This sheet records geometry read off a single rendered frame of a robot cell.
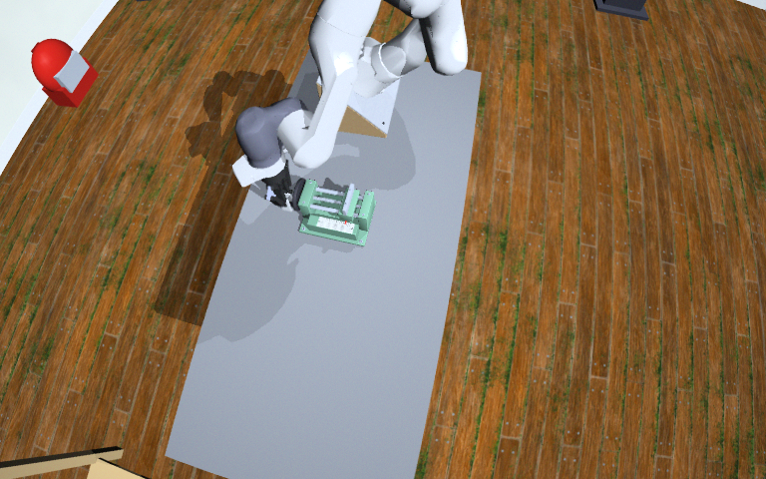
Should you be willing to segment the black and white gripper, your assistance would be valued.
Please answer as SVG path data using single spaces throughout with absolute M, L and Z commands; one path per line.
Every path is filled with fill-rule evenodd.
M 280 182 L 280 179 L 282 179 L 282 182 Z M 271 201 L 276 206 L 283 207 L 285 211 L 292 212 L 292 207 L 289 203 L 292 202 L 292 190 L 289 188 L 291 187 L 291 178 L 288 160 L 286 160 L 284 169 L 276 176 L 261 180 L 266 184 L 266 188 L 268 189 L 268 193 L 264 196 L 264 199 Z M 275 193 L 276 196 L 273 193 Z

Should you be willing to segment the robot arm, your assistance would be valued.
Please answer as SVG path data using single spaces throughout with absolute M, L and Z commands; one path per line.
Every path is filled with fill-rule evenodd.
M 366 37 L 381 0 L 321 2 L 308 35 L 322 84 L 315 113 L 290 97 L 268 107 L 247 108 L 238 116 L 235 132 L 244 155 L 232 169 L 243 187 L 276 176 L 285 166 L 287 151 L 300 168 L 326 163 L 353 90 L 364 98 L 383 93 L 420 67 L 427 55 L 434 72 L 444 76 L 466 67 L 461 0 L 384 1 L 413 19 L 382 44 Z

